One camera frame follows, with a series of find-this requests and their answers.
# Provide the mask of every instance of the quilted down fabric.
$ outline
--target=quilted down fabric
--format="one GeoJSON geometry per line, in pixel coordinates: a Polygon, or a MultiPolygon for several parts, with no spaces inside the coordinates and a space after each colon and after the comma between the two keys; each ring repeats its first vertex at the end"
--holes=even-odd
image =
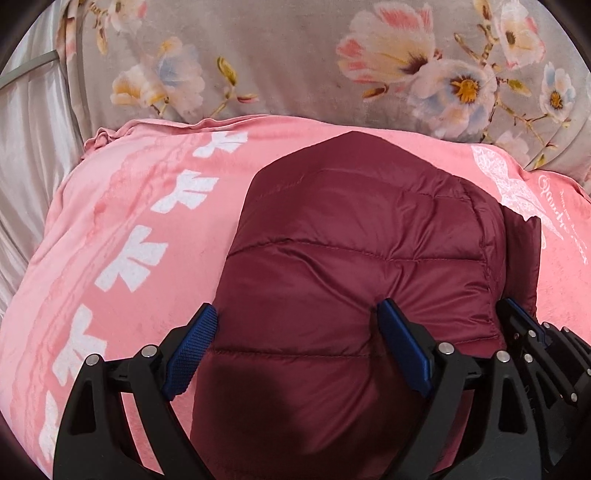
{"type": "MultiPolygon", "coordinates": [[[[371,135],[288,155],[254,178],[215,298],[191,441],[218,479],[379,478],[421,397],[375,306],[462,352],[504,346],[495,303],[535,313],[540,222],[371,135]]],[[[441,466],[453,459],[465,398],[441,466]]]]}

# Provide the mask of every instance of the floral pillow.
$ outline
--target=floral pillow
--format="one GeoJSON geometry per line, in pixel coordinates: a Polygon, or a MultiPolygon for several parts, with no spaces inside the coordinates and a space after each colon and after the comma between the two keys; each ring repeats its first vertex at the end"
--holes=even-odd
{"type": "Polygon", "coordinates": [[[305,116],[497,145],[591,183],[589,69],[537,0],[72,0],[58,45],[86,136],[305,116]]]}
{"type": "MultiPolygon", "coordinates": [[[[382,84],[364,91],[365,99],[394,90],[434,137],[475,141],[478,135],[478,141],[504,148],[523,166],[540,167],[545,151],[556,145],[552,137],[546,139],[537,132],[535,123],[546,119],[567,128],[576,90],[569,74],[549,61],[536,105],[538,99],[520,75],[523,67],[542,62],[546,55],[535,20],[519,0],[504,3],[497,16],[488,0],[475,0],[474,7],[480,22],[473,28],[482,33],[484,48],[477,50],[454,33],[464,55],[448,59],[436,48],[429,4],[420,9],[398,2],[375,4],[373,11],[355,15],[350,34],[339,43],[341,72],[357,83],[382,84]],[[495,55],[498,51],[504,58],[495,55]],[[517,113],[512,93],[532,98],[531,114],[517,113]],[[514,124],[494,136],[491,126],[500,110],[514,124]],[[535,138],[540,149],[531,161],[527,137],[535,138]]],[[[500,121],[507,125],[506,117],[500,121]]]]}

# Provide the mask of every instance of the pink pillowcase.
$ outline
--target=pink pillowcase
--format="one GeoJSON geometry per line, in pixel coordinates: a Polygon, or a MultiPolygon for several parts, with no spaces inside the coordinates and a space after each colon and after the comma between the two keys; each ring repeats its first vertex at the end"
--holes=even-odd
{"type": "MultiPolygon", "coordinates": [[[[407,132],[274,116],[132,121],[87,142],[0,329],[0,410],[38,465],[51,472],[61,414],[87,355],[131,356],[213,300],[256,172],[351,130],[474,182],[526,219],[539,216],[538,317],[591,340],[591,202],[573,180],[524,172],[495,147],[407,132]]],[[[187,432],[193,394],[194,384],[173,402],[187,432]]],[[[142,459],[158,470],[129,398],[126,407],[142,459]]]]}

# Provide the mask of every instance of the metal rivet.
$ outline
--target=metal rivet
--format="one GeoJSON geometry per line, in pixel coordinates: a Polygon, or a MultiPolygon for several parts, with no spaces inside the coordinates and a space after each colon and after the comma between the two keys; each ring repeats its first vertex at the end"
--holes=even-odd
{"type": "Polygon", "coordinates": [[[86,365],[92,367],[93,365],[96,365],[99,362],[99,360],[100,357],[96,353],[93,353],[92,355],[86,357],[86,365]]]}
{"type": "Polygon", "coordinates": [[[504,350],[499,350],[496,353],[496,358],[499,362],[503,362],[504,364],[511,360],[511,356],[509,355],[509,353],[505,352],[504,350]]]}
{"type": "Polygon", "coordinates": [[[144,348],[142,348],[142,356],[146,357],[146,358],[150,358],[154,355],[156,355],[156,352],[158,351],[158,348],[154,345],[146,345],[144,348]]]}
{"type": "Polygon", "coordinates": [[[444,355],[451,355],[453,352],[456,351],[454,346],[451,343],[447,343],[447,342],[440,343],[439,347],[437,347],[437,348],[444,355]]]}

